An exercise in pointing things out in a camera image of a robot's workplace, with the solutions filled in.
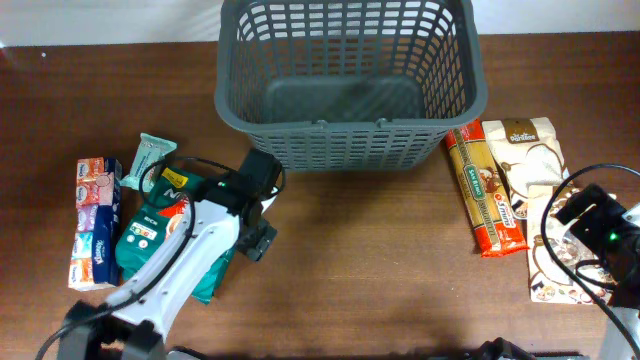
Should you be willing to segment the light teal snack wrapper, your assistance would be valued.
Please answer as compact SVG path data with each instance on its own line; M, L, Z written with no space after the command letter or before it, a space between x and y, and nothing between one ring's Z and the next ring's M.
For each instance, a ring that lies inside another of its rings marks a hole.
M150 192L155 185L156 171L160 168L160 165L156 164L149 171L146 171L146 169L153 163L163 160L176 149L177 144L173 141L141 133L140 144L130 171L121 180L121 185L135 190L138 190L139 185L142 185L142 190L145 193Z

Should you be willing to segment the green Nescafe coffee bag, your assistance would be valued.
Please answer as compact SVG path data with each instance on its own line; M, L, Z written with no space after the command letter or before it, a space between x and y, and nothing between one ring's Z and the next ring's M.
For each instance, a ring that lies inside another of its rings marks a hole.
M124 281L149 260L179 225L188 208L181 193L186 190L194 194L203 181L202 177L177 168L165 169L157 178L148 200L158 208L143 204L116 245L116 262Z

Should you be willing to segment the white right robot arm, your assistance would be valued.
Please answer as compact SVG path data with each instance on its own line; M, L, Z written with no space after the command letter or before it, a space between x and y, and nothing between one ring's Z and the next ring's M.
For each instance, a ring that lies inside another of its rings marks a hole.
M601 359L636 359L626 339L639 341L639 207L627 210L612 199L579 201L567 208L576 218L570 232L595 256L614 280L608 309L619 325L607 323Z

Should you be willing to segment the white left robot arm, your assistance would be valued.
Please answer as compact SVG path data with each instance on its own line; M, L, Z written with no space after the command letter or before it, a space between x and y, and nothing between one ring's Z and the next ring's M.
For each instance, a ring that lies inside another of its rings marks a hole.
M77 302L55 334L60 359L105 359L123 345L122 359L169 359L166 338L203 275L254 232L281 186L282 173L212 178L190 198L171 236L128 281L99 306Z

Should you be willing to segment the Kleenex tissue pack box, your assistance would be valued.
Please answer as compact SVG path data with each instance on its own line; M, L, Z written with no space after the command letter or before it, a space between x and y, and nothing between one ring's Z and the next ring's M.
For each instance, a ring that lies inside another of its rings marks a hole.
M115 158L77 162L77 226L68 273L71 289L92 291L119 283L115 248L120 236L121 176L122 166Z

